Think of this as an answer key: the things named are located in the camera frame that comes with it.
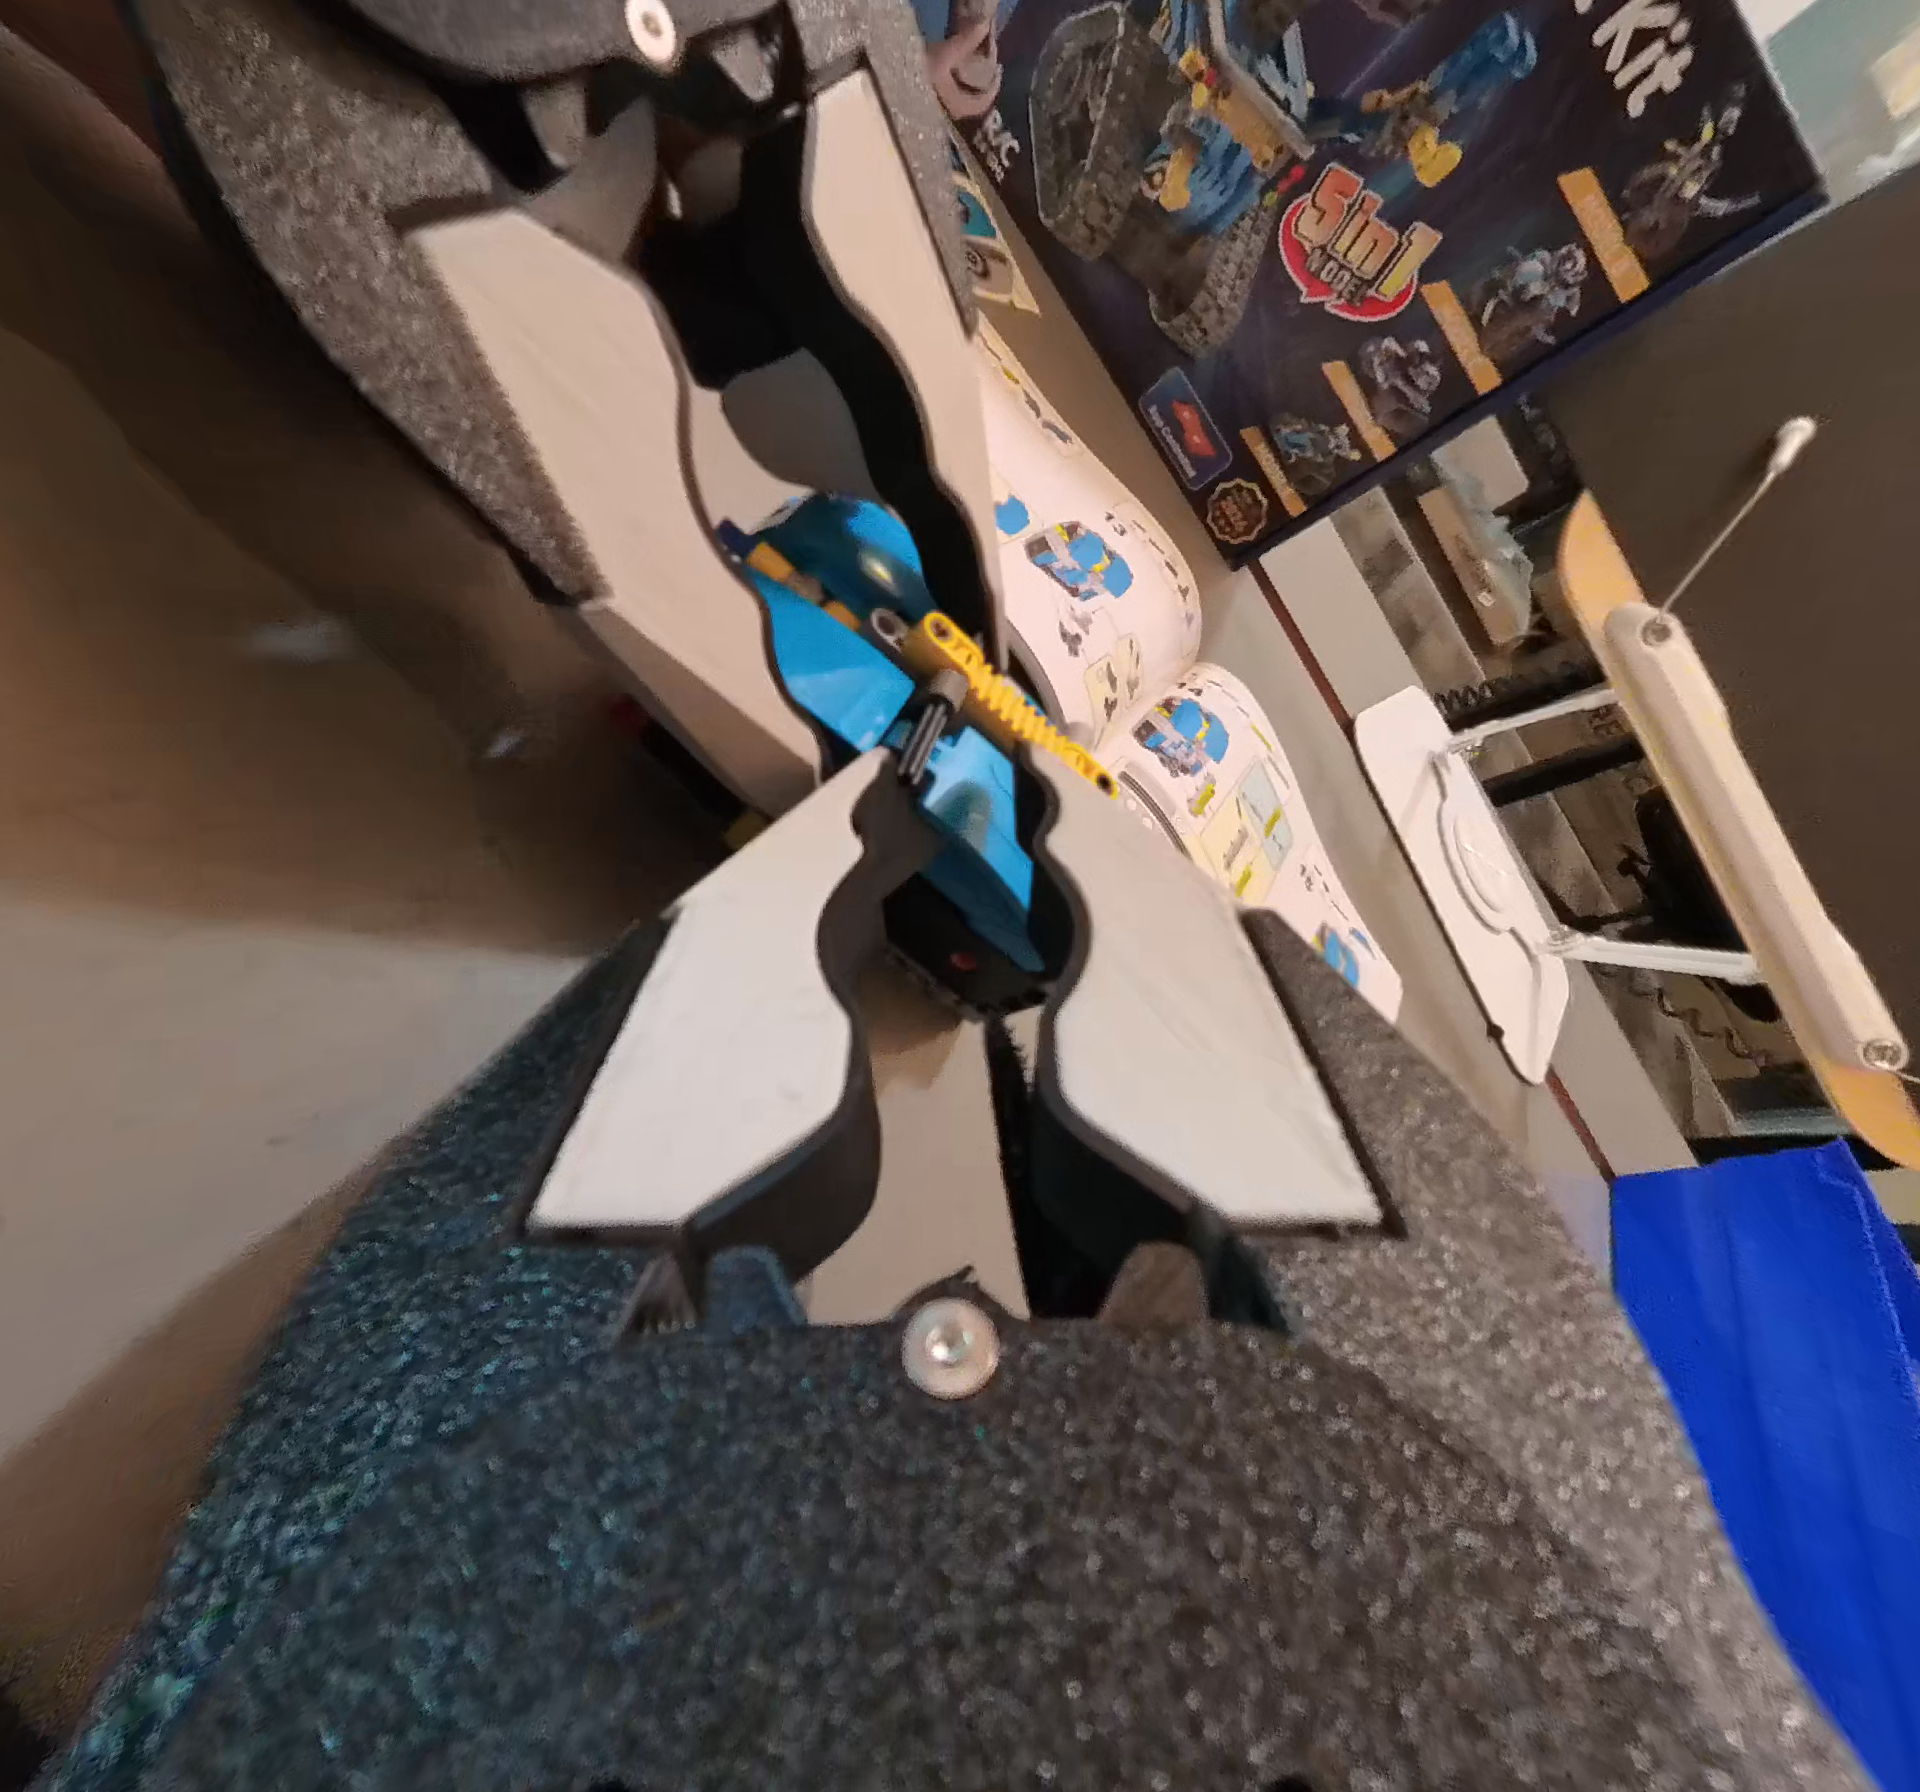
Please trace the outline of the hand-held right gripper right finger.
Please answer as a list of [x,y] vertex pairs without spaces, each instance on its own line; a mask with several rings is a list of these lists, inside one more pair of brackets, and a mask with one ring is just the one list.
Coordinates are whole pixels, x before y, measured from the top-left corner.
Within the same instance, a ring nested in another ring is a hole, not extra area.
[[1067,950],[1038,1018],[1030,1187],[1094,1270],[1191,1233],[1379,1233],[1383,1197],[1259,939],[1290,939],[1082,778],[1036,884]]

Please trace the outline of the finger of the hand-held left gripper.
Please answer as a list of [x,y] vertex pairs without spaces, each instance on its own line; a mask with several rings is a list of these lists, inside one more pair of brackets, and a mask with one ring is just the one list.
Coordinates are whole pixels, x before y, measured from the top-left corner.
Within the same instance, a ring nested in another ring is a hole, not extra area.
[[869,70],[807,107],[803,231],[832,291],[807,345],[851,411],[869,483],[906,522],[935,605],[1003,654],[972,328]]
[[733,797],[791,811],[826,758],[778,679],[766,605],[716,533],[778,510],[791,483],[733,436],[628,270],[518,211],[431,221],[411,246],[588,553],[580,628]]

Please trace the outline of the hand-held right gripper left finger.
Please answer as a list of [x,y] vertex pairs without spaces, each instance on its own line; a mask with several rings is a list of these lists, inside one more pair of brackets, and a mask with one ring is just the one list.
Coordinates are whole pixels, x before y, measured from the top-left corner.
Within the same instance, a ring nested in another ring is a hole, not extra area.
[[762,1247],[805,1278],[863,1224],[882,1127],[861,1010],[904,882],[904,782],[873,749],[650,933],[529,1208],[543,1239]]

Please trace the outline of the blue yellow toy brick model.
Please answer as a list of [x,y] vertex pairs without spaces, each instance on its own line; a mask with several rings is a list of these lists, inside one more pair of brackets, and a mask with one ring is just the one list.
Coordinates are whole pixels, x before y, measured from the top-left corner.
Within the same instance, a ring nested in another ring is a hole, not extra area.
[[[1016,801],[1020,745],[1051,754],[1105,797],[1117,793],[1115,778],[1092,751],[1047,718],[1014,675],[997,675],[935,611],[919,549],[896,512],[811,493],[780,506],[756,533],[725,520],[716,537],[766,607],[789,698],[822,729],[840,762],[879,747],[898,749],[921,675],[960,669],[968,692],[948,737],[972,727],[1001,749],[1016,768]],[[929,863],[941,840],[927,822],[937,836]],[[950,1003],[977,1016],[1036,1005],[1045,962],[1030,915],[1028,941],[1007,954],[964,925],[925,877],[925,867],[884,910],[888,941],[900,958]]]

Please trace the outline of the grey desk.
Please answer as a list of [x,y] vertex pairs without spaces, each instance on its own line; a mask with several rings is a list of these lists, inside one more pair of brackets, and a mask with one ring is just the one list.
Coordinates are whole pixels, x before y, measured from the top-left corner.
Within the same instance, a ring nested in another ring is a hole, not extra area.
[[62,1728],[363,1169],[725,836],[12,33],[2,857],[4,1687]]

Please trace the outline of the white instruction booklet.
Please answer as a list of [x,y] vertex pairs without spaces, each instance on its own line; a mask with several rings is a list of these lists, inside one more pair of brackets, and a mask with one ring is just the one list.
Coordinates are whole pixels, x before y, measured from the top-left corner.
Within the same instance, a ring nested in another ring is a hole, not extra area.
[[1034,698],[1131,813],[1396,1022],[1402,977],[1332,865],[1278,727],[1199,654],[1187,559],[989,322],[974,353],[1005,636]]

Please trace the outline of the dark blue toy kit box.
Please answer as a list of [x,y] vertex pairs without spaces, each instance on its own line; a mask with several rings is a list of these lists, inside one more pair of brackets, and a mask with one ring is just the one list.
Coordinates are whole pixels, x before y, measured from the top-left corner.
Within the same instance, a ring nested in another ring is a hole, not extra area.
[[1230,562],[1821,198],[1738,0],[910,2]]

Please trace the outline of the blue plastic bin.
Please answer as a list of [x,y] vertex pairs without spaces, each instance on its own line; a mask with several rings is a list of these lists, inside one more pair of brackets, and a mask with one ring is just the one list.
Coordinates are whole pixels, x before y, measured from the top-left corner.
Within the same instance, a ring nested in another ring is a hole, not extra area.
[[1918,1278],[1844,1142],[1619,1177],[1614,1292],[1742,1575],[1879,1788],[1918,1786]]

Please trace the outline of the black flat board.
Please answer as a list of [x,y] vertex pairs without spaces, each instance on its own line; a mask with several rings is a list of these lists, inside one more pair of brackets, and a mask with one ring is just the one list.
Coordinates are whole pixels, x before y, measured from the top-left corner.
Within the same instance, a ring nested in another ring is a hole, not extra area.
[[1542,398],[1916,1047],[1916,165],[1625,324]]

